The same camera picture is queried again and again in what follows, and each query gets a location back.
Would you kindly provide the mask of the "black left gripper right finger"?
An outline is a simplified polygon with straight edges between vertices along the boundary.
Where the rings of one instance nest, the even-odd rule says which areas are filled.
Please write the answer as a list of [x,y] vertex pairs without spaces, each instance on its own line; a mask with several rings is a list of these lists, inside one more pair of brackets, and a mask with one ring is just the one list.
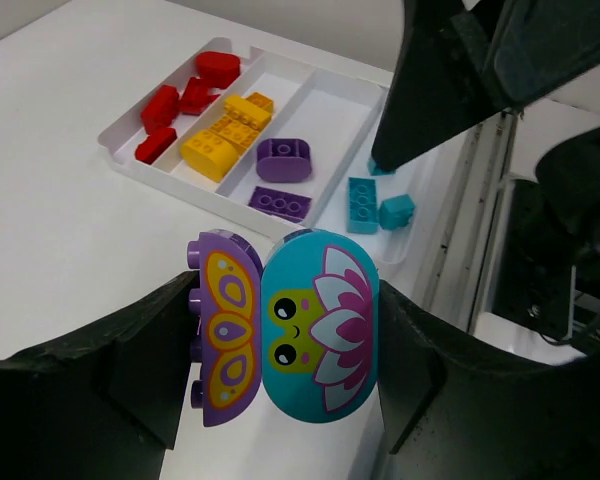
[[405,479],[600,479],[600,352],[558,366],[379,293],[378,389]]

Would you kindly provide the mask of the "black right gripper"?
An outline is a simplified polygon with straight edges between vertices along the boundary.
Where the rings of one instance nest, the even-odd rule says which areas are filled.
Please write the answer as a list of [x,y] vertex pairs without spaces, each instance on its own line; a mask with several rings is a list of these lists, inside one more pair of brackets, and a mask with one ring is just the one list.
[[371,157],[396,170],[600,64],[600,1],[405,1]]

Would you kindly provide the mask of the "teal small square brick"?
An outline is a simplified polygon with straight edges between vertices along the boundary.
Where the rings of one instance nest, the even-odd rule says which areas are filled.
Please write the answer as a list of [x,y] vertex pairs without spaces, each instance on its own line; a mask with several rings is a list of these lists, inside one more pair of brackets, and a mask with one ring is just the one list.
[[367,162],[367,169],[371,176],[385,176],[385,175],[393,175],[396,173],[396,170],[385,170],[381,168],[373,157],[370,157]]

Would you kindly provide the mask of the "small teal lego brick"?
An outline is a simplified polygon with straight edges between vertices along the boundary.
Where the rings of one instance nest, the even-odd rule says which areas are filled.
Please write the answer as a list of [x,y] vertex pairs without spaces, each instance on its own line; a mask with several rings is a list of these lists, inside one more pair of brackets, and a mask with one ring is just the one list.
[[406,227],[415,211],[415,203],[408,194],[390,197],[382,201],[379,209],[379,224],[384,230]]

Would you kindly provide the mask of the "teal studded lego brick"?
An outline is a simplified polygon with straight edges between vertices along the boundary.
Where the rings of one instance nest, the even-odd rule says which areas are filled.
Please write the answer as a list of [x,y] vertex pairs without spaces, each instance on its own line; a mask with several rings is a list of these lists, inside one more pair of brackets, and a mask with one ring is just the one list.
[[379,228],[376,182],[349,177],[347,184],[347,231],[375,234]]

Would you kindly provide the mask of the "pastel flower lego stack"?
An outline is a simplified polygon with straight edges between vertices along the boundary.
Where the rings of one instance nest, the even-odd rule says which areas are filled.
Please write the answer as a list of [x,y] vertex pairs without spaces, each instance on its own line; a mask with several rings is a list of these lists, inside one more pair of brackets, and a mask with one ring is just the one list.
[[241,415],[259,391],[289,417],[330,423],[356,411],[377,382],[378,271],[350,238],[320,229],[285,236],[266,259],[233,232],[187,246],[199,283],[190,352],[191,404],[207,427]]

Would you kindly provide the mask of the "purple flower lego piece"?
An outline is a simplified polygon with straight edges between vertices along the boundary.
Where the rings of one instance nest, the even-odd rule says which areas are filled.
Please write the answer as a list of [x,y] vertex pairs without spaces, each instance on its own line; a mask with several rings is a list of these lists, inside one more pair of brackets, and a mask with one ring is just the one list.
[[256,173],[270,183],[300,183],[313,171],[311,149],[300,138],[268,138],[256,149]]

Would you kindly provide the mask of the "small yellow lego brick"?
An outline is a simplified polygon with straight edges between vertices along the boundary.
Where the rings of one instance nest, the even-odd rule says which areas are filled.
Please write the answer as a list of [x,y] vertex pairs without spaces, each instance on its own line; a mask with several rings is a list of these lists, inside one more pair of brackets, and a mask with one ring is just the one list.
[[274,112],[274,101],[259,92],[252,92],[246,100],[268,113]]

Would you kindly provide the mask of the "purple studded lego brick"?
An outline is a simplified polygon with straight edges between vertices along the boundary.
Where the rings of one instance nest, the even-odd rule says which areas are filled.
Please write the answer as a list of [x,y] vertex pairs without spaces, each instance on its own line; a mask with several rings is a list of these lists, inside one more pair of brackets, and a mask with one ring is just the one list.
[[257,186],[248,205],[262,213],[292,223],[301,223],[307,216],[312,200],[309,197]]

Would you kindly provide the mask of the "yellow studded brick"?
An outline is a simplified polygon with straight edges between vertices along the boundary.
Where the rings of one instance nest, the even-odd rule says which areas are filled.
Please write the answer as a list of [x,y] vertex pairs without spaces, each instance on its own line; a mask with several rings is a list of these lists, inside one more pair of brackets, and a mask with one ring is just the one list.
[[272,119],[270,112],[238,95],[225,99],[224,111],[231,119],[256,131],[262,131]]

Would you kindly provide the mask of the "red flower lego piece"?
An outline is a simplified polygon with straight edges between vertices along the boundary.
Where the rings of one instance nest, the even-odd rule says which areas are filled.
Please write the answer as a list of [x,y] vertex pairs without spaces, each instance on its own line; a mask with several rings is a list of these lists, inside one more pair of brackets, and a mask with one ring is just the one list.
[[241,73],[240,58],[234,54],[205,51],[194,59],[198,76],[212,88],[228,88]]

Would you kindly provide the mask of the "yellow round lego piece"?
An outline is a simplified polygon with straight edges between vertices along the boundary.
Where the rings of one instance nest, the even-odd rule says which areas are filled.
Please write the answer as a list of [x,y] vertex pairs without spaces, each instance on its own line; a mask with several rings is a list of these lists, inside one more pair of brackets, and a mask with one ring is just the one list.
[[219,183],[239,159],[236,149],[208,129],[198,131],[180,146],[186,164],[206,178]]

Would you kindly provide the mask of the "red curved lego brick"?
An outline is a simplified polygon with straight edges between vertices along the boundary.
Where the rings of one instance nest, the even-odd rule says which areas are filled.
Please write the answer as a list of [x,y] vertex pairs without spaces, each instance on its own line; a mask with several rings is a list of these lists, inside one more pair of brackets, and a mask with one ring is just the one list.
[[214,94],[208,83],[199,77],[191,77],[180,96],[179,112],[186,115],[198,116],[212,104],[219,94]]

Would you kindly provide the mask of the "red studded lego brick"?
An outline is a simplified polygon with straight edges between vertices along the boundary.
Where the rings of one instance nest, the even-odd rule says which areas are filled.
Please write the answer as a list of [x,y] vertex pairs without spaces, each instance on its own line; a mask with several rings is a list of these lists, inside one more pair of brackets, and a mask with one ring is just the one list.
[[179,114],[179,92],[171,85],[162,85],[141,111],[140,118],[148,135],[168,128]]

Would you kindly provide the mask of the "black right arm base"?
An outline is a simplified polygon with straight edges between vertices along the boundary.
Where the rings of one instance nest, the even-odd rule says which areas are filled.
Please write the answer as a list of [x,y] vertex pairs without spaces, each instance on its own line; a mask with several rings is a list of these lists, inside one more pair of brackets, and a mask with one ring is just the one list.
[[554,347],[600,350],[600,180],[511,183],[492,311]]

